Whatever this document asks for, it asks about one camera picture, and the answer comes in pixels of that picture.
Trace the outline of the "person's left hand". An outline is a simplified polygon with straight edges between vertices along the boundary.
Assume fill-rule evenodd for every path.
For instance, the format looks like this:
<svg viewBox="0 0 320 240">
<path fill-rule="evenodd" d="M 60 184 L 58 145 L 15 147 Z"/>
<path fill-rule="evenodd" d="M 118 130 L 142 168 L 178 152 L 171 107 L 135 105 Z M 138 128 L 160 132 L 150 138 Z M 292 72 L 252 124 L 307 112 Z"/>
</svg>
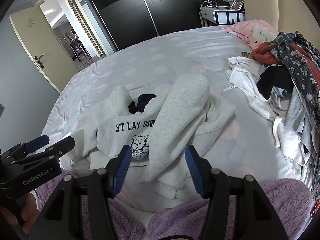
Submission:
<svg viewBox="0 0 320 240">
<path fill-rule="evenodd" d="M 1 212 L 10 225 L 18 224 L 17 218 L 9 210 L 7 210 L 4 207 L 1 207 Z M 21 208 L 21 217 L 24 220 L 22 230 L 25 234 L 30 234 L 32 227 L 34 226 L 39 214 L 40 212 L 36 206 L 36 199 L 34 195 L 30 192 L 27 194 L 24 206 Z"/>
</svg>

